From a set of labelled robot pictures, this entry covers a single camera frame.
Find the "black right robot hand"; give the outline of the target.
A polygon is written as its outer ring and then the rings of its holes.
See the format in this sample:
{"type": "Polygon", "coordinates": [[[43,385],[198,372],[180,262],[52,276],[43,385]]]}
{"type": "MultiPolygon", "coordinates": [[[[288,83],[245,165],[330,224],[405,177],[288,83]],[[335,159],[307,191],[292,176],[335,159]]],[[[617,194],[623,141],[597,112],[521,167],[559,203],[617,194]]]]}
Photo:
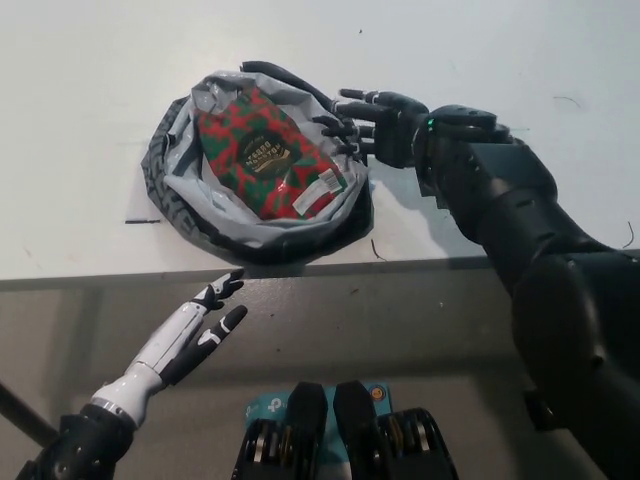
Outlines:
{"type": "Polygon", "coordinates": [[[372,155],[396,169],[414,164],[416,130],[429,116],[418,100],[392,91],[342,89],[328,115],[315,116],[321,134],[339,141],[335,152],[363,163],[372,155]]]}

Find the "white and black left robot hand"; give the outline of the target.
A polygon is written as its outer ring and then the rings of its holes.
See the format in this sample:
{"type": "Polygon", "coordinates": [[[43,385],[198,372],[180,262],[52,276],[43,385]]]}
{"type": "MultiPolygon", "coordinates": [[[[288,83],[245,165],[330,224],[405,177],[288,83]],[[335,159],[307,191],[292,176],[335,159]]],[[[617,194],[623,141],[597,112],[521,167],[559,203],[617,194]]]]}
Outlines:
{"type": "Polygon", "coordinates": [[[153,332],[123,375],[93,394],[91,403],[140,428],[151,397],[193,372],[245,318],[248,309],[239,305],[202,327],[206,315],[243,287],[243,276],[242,269],[233,270],[183,303],[153,332]]]}

